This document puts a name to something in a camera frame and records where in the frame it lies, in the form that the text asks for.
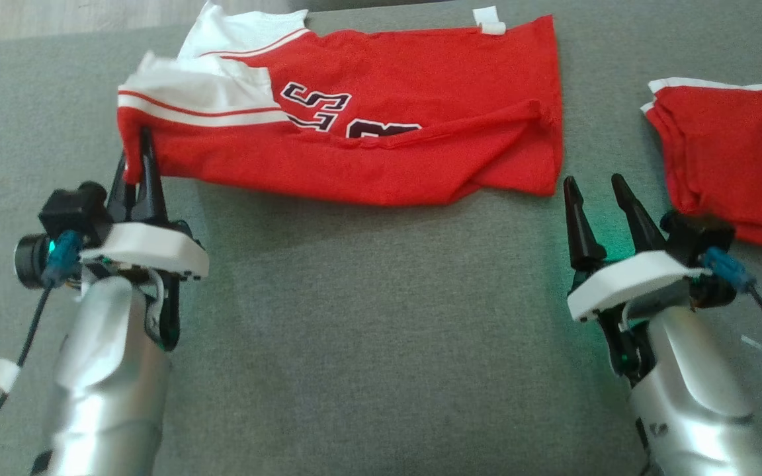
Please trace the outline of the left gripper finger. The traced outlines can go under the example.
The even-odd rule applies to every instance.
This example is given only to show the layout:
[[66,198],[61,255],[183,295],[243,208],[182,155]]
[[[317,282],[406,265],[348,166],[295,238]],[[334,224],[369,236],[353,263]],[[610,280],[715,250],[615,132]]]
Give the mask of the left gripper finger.
[[169,223],[156,148],[151,130],[147,127],[140,129],[138,145],[140,177],[137,180],[135,202],[131,205],[131,220],[140,223]]
[[126,166],[125,154],[121,153],[114,180],[108,193],[108,212],[114,222],[130,222],[131,213],[136,204],[138,184],[131,184],[126,181]]

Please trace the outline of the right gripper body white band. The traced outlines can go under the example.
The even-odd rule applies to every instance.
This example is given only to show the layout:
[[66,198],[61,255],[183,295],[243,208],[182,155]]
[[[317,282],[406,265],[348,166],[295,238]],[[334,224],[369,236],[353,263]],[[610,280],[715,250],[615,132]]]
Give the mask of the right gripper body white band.
[[572,255],[568,294],[573,321],[596,321],[611,370],[635,387],[656,365],[669,373],[687,368],[689,356],[707,356],[707,328],[689,307],[689,283],[701,268],[687,268],[666,252],[641,252],[619,262],[605,254]]

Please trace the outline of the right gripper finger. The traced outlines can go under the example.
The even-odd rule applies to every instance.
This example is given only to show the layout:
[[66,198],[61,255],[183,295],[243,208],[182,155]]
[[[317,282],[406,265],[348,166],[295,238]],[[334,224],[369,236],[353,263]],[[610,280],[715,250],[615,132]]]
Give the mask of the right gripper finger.
[[607,253],[596,241],[583,210],[583,195],[573,176],[563,181],[563,193],[570,265],[577,272],[594,272],[602,267]]
[[636,198],[621,174],[611,175],[611,186],[616,202],[625,215],[635,253],[660,251],[665,238],[644,205]]

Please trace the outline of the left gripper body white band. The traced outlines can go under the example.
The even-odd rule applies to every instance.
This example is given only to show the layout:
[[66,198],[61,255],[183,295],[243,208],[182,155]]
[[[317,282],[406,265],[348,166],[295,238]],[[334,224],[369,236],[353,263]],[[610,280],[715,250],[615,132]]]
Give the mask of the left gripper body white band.
[[181,337],[181,283],[200,281],[210,271],[208,253],[187,233],[183,223],[181,229],[117,223],[101,246],[81,252],[82,265],[94,274],[105,271],[126,278],[136,290],[154,289],[146,295],[143,323],[162,350],[174,350]]

